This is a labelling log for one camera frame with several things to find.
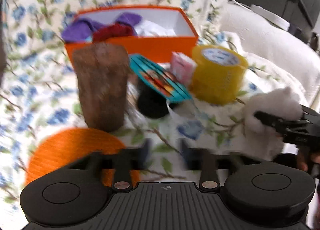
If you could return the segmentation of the white fluffy plush toy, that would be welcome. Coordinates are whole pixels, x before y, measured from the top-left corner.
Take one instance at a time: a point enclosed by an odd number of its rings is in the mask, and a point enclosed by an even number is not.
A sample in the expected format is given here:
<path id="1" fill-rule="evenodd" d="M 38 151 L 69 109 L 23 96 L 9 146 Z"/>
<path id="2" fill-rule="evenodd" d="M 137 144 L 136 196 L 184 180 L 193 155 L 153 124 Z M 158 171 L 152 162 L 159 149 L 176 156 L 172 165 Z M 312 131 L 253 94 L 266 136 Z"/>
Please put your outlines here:
<path id="1" fill-rule="evenodd" d="M 303 115 L 299 96 L 290 87 L 256 94 L 244 106 L 245 154 L 272 160 L 284 148 L 283 136 L 276 126 L 297 121 Z"/>

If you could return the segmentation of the brown wooden log stump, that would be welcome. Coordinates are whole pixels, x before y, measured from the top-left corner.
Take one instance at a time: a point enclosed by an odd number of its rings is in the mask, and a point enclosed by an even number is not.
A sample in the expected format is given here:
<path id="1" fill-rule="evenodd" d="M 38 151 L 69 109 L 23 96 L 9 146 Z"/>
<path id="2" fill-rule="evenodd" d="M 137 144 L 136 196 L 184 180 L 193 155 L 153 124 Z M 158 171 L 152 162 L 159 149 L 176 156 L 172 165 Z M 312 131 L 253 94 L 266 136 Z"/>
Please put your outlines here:
<path id="1" fill-rule="evenodd" d="M 89 128 L 105 132 L 123 126 L 130 61 L 121 45 L 90 44 L 72 53 L 79 101 Z"/>

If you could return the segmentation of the white power strip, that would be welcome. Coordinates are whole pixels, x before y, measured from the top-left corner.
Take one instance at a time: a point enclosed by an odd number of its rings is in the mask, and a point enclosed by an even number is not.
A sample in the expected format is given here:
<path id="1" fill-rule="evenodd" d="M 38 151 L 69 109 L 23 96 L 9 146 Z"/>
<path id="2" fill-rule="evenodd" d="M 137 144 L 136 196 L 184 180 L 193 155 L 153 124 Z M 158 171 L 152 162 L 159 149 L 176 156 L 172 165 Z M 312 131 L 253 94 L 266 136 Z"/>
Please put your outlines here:
<path id="1" fill-rule="evenodd" d="M 290 28 L 290 23 L 286 21 L 285 19 L 281 18 L 280 16 L 276 15 L 275 13 L 272 13 L 260 6 L 257 5 L 251 5 L 250 9 L 255 12 L 256 14 L 260 15 L 264 19 L 268 20 L 278 28 L 288 31 Z"/>

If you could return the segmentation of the orange cardboard box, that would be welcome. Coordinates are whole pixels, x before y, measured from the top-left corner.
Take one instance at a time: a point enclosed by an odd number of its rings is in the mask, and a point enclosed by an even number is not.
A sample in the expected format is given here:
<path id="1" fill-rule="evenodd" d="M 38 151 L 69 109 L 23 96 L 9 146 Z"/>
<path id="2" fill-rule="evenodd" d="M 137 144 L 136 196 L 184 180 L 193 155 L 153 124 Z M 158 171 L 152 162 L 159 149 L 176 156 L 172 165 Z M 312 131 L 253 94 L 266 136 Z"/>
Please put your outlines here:
<path id="1" fill-rule="evenodd" d="M 89 18 L 103 24 L 111 24 L 122 13 L 135 13 L 143 20 L 154 22 L 163 28 L 173 29 L 175 37 L 115 37 L 105 42 L 122 45 L 129 54 L 141 54 L 153 62 L 169 62 L 173 52 L 189 55 L 199 38 L 194 26 L 182 9 L 169 6 L 127 5 L 110 8 L 80 11 L 77 18 Z M 69 57 L 76 49 L 80 49 L 93 42 L 65 43 Z"/>

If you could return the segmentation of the pink tissue packet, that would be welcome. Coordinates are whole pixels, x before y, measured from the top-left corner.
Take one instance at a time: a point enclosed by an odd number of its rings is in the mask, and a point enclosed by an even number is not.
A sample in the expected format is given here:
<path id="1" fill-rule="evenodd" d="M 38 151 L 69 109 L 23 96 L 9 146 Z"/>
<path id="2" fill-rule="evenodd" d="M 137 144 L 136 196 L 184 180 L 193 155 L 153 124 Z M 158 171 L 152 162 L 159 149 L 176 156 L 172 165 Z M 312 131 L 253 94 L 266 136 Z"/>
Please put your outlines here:
<path id="1" fill-rule="evenodd" d="M 188 87 L 191 83 L 197 63 L 181 52 L 173 52 L 170 61 L 170 71 L 175 78 Z"/>

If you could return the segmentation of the black round object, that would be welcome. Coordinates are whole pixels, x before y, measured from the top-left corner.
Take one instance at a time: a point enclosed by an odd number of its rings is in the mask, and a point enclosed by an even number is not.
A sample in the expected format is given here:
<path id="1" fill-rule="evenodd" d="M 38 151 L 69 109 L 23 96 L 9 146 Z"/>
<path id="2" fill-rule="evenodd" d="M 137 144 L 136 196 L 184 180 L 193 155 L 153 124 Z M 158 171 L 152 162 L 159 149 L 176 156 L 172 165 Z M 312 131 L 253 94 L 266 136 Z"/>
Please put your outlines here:
<path id="1" fill-rule="evenodd" d="M 137 91 L 137 109 L 142 115 L 159 119 L 169 114 L 165 97 L 147 86 L 141 79 L 138 79 Z"/>

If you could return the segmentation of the teal cartoon mask packet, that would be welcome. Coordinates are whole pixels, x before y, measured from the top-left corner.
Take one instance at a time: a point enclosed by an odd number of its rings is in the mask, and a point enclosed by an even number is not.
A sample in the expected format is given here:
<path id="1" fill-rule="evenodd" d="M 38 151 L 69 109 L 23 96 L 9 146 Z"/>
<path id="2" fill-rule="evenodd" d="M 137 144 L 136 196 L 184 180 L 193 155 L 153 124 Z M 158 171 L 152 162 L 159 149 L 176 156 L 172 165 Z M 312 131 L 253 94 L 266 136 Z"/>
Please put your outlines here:
<path id="1" fill-rule="evenodd" d="M 130 68 L 146 86 L 170 103 L 181 103 L 191 99 L 189 91 L 171 72 L 146 57 L 140 54 L 130 55 Z"/>

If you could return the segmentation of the white cloth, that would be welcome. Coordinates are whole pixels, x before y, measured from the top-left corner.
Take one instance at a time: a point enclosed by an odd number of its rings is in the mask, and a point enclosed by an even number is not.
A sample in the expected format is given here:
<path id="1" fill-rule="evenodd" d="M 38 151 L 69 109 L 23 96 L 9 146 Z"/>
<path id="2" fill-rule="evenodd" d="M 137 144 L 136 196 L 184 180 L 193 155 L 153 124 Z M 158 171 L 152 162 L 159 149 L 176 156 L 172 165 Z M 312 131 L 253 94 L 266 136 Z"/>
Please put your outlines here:
<path id="1" fill-rule="evenodd" d="M 175 37 L 176 33 L 173 29 L 166 29 L 162 26 L 148 21 L 142 20 L 134 26 L 135 32 L 140 37 Z"/>

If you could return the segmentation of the orange honeycomb silicone mat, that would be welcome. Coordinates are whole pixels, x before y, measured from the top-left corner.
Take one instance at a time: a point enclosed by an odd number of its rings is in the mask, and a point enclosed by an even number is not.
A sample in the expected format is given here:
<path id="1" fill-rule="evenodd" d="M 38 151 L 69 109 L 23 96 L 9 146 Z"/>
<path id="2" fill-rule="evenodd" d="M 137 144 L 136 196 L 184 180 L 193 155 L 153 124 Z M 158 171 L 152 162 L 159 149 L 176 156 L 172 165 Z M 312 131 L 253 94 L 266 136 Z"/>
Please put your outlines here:
<path id="1" fill-rule="evenodd" d="M 116 154 L 125 148 L 117 137 L 97 129 L 72 128 L 47 137 L 29 159 L 25 184 L 59 169 L 71 162 L 100 151 Z"/>

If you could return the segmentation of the white embossed cushion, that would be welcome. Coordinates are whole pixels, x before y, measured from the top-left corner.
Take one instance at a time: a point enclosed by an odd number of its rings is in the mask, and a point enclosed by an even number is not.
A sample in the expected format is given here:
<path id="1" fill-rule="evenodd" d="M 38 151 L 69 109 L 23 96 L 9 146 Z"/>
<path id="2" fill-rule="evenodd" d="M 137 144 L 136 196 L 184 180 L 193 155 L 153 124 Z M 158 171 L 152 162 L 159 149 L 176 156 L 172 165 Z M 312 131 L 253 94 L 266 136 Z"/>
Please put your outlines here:
<path id="1" fill-rule="evenodd" d="M 236 33 L 244 52 L 266 59 L 296 78 L 308 106 L 319 109 L 319 56 L 307 44 L 233 3 L 224 9 L 221 30 Z"/>

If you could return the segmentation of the yellow packing tape roll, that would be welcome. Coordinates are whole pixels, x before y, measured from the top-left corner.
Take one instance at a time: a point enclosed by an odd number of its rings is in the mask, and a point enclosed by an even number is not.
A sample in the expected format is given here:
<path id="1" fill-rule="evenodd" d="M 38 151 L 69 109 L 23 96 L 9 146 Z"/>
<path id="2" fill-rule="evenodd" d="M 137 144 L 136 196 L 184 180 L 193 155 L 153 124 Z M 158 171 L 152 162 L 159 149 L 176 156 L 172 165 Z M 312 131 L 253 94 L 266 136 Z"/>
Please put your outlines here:
<path id="1" fill-rule="evenodd" d="M 242 55 L 218 45 L 197 45 L 191 57 L 197 67 L 189 88 L 197 99 L 214 105 L 236 99 L 248 69 Z"/>

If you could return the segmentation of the purple fleece cloth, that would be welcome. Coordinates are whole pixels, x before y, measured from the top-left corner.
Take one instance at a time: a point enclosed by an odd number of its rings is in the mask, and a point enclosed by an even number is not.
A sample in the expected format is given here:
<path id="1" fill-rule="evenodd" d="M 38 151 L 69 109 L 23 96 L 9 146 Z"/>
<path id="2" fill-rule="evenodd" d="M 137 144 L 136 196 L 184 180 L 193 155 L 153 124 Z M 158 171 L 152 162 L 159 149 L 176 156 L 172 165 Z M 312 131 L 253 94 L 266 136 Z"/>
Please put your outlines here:
<path id="1" fill-rule="evenodd" d="M 123 23 L 134 28 L 142 21 L 142 17 L 135 13 L 122 13 L 111 24 L 103 24 L 89 18 L 77 18 L 68 25 L 61 36 L 65 43 L 92 42 L 92 35 L 95 31 L 114 23 Z"/>

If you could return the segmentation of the dark red knitted scrunchie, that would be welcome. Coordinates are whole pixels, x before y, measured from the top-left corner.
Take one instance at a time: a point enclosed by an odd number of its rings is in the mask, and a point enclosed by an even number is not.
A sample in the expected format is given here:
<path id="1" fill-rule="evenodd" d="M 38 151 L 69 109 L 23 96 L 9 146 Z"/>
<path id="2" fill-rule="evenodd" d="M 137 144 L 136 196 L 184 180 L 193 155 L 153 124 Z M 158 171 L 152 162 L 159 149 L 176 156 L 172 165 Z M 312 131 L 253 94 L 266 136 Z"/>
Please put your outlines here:
<path id="1" fill-rule="evenodd" d="M 115 37 L 136 36 L 134 28 L 123 23 L 114 23 L 95 31 L 92 35 L 92 42 L 102 42 Z"/>

